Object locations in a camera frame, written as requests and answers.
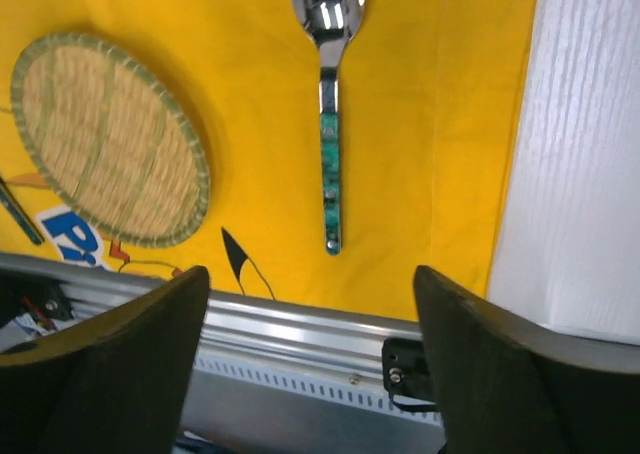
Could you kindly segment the round woven bamboo plate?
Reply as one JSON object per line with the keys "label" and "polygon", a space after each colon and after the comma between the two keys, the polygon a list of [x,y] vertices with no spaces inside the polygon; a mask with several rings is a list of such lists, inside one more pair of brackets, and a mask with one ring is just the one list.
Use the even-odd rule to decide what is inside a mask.
{"label": "round woven bamboo plate", "polygon": [[20,53],[11,114],[39,177],[99,232],[173,247],[202,225],[210,171],[193,123],[165,84],[121,47],[53,32]]}

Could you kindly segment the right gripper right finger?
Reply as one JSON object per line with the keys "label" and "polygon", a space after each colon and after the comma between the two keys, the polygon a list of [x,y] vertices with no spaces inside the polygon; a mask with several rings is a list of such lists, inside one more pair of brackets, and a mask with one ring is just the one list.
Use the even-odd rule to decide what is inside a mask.
{"label": "right gripper right finger", "polygon": [[413,289],[447,452],[638,452],[638,347],[543,328],[428,266]]}

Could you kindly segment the spoon with green handle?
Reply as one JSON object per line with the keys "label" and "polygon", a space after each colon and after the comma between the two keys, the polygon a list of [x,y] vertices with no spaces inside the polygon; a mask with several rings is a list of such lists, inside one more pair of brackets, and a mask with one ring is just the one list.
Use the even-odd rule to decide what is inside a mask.
{"label": "spoon with green handle", "polygon": [[298,23],[315,45],[320,61],[318,82],[322,204],[326,252],[342,250],[341,134],[339,66],[358,33],[366,0],[291,0]]}

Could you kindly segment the yellow pikachu cloth placemat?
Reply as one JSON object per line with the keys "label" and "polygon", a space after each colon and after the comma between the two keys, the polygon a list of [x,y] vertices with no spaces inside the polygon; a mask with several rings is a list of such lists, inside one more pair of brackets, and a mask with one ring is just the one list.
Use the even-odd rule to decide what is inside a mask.
{"label": "yellow pikachu cloth placemat", "polygon": [[28,215],[4,251],[168,278],[205,266],[215,289],[413,319],[432,266],[487,289],[536,0],[366,0],[340,66],[343,249],[323,246],[317,53],[290,0],[1,0],[1,82],[55,31],[99,33],[146,63],[208,148],[212,201],[170,249],[93,234],[47,189],[8,111],[1,174]]}

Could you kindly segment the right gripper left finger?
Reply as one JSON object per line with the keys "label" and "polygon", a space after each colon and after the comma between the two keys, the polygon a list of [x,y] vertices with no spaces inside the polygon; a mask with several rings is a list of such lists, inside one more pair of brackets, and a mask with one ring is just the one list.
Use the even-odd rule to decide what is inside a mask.
{"label": "right gripper left finger", "polygon": [[197,266],[1,354],[4,453],[169,453],[209,298]]}

